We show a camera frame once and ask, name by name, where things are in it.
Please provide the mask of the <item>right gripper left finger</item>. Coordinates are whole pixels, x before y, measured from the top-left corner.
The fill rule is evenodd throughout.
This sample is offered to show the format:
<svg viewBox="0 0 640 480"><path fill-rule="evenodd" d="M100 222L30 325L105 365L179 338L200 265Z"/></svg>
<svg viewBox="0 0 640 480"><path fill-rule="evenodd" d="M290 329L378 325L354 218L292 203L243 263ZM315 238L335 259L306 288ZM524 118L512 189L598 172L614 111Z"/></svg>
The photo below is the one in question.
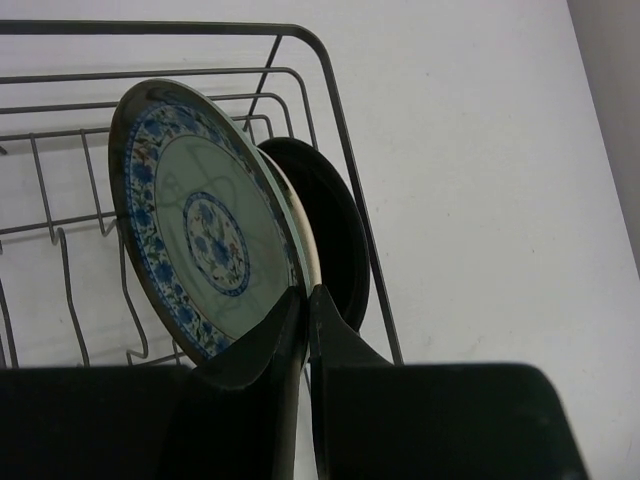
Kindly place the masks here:
<svg viewBox="0 0 640 480"><path fill-rule="evenodd" d="M204 364L1 374L5 479L272 479L293 472L303 301Z"/></svg>

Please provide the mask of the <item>cream and black plate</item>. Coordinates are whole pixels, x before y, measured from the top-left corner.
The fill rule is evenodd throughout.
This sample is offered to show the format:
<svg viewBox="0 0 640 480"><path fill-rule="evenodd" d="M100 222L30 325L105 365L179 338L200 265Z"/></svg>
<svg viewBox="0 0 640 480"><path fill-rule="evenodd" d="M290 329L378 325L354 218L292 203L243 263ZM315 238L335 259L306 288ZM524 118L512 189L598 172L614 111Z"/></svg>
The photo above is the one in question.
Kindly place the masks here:
<svg viewBox="0 0 640 480"><path fill-rule="evenodd" d="M310 295L314 287L322 283L320 256L311 223L300 197L284 171L263 150L259 149L258 152L274 175L293 217L293 223L301 242L301 247L298 251L302 254L302 258L304 259L303 272L305 287L307 295Z"/></svg>

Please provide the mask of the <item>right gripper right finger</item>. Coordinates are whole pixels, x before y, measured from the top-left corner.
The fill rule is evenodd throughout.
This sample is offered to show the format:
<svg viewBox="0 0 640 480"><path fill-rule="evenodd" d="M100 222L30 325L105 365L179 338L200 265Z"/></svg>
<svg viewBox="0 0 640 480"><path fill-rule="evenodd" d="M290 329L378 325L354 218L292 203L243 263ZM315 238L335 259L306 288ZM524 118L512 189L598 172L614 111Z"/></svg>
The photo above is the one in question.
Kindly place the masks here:
<svg viewBox="0 0 640 480"><path fill-rule="evenodd" d="M309 307L314 451L322 479L584 479L549 379L522 363L394 365L340 316Z"/></svg>

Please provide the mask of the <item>blue patterned ceramic plate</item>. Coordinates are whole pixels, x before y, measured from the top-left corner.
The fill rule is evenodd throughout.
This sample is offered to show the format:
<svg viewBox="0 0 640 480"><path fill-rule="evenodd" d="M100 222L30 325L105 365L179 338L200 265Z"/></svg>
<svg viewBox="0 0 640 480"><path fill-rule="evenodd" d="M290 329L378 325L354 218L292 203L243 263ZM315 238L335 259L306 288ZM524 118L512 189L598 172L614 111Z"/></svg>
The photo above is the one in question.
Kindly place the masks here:
<svg viewBox="0 0 640 480"><path fill-rule="evenodd" d="M302 238L268 162L221 108L174 80L119 101L108 141L123 243L159 319L195 363L311 287Z"/></svg>

